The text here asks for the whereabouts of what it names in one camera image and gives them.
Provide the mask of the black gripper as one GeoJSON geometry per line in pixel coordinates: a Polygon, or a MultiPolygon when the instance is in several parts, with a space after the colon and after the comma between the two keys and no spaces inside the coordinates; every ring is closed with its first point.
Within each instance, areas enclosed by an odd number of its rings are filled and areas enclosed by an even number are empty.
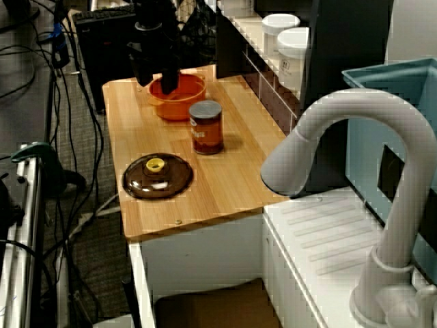
{"type": "Polygon", "coordinates": [[[140,86],[153,81],[153,74],[162,73],[160,86],[168,95],[178,87],[180,75],[179,29],[164,23],[152,26],[135,23],[134,39],[128,43],[130,64],[140,86]]]}

